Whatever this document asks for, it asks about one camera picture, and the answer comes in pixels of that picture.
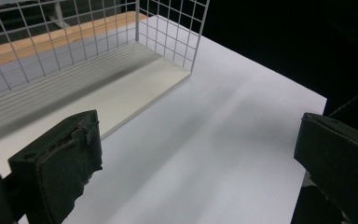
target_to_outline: table surface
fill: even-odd
[[[290,223],[301,117],[325,102],[202,37],[189,81],[103,140],[64,223]]]

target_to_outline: wire grid panel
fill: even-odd
[[[0,95],[135,41],[134,0],[0,4]]]
[[[146,0],[139,12],[140,43],[192,71],[209,0]]]

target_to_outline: white wire mesh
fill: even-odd
[[[208,5],[0,0],[0,96],[135,41],[192,70]]]

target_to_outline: light brown wood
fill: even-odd
[[[143,20],[146,15],[140,14],[139,19]],[[125,12],[116,16],[106,17],[96,21],[89,21],[80,25],[50,32],[49,34],[36,35],[30,38],[17,40],[0,45],[0,64],[16,60],[17,57],[24,58],[37,52],[57,48],[79,39],[99,35],[108,30],[115,30],[118,27],[134,23],[135,12]]]

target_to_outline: white table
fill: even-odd
[[[325,102],[203,37],[190,80],[103,140],[64,223],[290,223],[301,117]]]

